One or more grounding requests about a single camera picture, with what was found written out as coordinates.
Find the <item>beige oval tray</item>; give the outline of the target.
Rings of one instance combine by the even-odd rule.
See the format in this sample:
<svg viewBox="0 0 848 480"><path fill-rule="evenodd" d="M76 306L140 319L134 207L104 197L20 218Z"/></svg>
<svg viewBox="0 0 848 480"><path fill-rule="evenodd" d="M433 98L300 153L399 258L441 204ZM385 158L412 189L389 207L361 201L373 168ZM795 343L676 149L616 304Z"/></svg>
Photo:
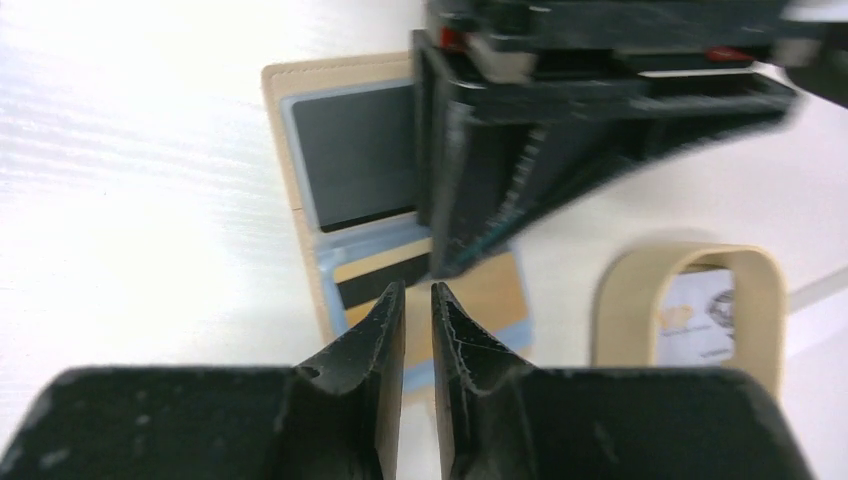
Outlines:
<svg viewBox="0 0 848 480"><path fill-rule="evenodd" d="M777 261L751 245L666 241L614 262L596 297L591 363L656 363L659 312L675 276L696 267L728 269L735 283L735 347L725 366L742 370L773 398L781 395L788 296Z"/></svg>

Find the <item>gold card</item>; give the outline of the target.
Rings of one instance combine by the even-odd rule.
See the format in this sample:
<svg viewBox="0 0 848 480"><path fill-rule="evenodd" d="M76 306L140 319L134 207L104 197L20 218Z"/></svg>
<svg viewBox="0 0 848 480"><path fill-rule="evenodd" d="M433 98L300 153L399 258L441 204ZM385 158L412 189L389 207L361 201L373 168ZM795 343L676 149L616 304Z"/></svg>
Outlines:
<svg viewBox="0 0 848 480"><path fill-rule="evenodd" d="M340 301L339 324L352 327L376 304L385 287L402 281L405 290L405 368L418 373L432 367L432 285L428 267L431 241L421 239L349 261L329 270ZM477 264L446 285L465 312L513 349L532 343L532 325L516 256L506 250Z"/></svg>

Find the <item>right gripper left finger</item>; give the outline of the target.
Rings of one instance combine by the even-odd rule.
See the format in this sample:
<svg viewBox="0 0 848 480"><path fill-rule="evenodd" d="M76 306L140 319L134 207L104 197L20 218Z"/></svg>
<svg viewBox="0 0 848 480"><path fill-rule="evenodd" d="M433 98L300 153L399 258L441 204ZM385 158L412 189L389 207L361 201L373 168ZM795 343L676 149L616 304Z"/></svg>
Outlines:
<svg viewBox="0 0 848 480"><path fill-rule="evenodd" d="M56 377L5 479L392 479L405 286L295 366L90 367Z"/></svg>

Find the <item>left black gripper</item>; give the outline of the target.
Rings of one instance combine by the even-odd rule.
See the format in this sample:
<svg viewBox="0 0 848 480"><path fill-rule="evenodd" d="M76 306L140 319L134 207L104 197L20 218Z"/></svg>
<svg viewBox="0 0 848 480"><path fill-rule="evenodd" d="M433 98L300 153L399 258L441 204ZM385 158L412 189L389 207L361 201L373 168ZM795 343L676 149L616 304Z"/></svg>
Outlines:
<svg viewBox="0 0 848 480"><path fill-rule="evenodd" d="M796 92L847 102L847 22L782 1L430 1L411 36L429 273L461 275L630 171L779 124Z"/></svg>

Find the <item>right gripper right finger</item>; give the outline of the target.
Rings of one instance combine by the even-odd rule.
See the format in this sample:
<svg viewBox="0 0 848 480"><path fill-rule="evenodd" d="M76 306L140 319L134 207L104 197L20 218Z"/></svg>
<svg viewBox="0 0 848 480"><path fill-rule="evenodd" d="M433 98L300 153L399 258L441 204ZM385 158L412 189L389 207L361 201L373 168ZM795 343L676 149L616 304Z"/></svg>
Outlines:
<svg viewBox="0 0 848 480"><path fill-rule="evenodd" d="M772 396L727 368L543 368L431 288L446 479L809 479Z"/></svg>

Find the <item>beige card holder wallet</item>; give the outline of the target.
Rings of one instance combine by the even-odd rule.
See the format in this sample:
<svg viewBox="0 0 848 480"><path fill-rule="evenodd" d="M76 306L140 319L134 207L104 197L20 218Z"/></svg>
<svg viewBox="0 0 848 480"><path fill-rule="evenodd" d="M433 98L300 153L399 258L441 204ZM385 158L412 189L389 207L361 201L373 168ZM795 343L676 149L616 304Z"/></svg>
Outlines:
<svg viewBox="0 0 848 480"><path fill-rule="evenodd" d="M403 386L416 398L433 385L433 356L411 70L408 53L383 53L272 64L261 81L322 334L344 335L404 282Z"/></svg>

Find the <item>black card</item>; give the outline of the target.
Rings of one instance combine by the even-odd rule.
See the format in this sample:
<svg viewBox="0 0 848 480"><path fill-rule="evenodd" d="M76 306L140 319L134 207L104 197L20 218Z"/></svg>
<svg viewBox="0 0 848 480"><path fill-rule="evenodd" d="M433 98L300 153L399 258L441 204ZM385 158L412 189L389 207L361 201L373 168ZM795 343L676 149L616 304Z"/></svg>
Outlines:
<svg viewBox="0 0 848 480"><path fill-rule="evenodd" d="M322 233L415 208L409 80L290 94L279 100L303 205Z"/></svg>

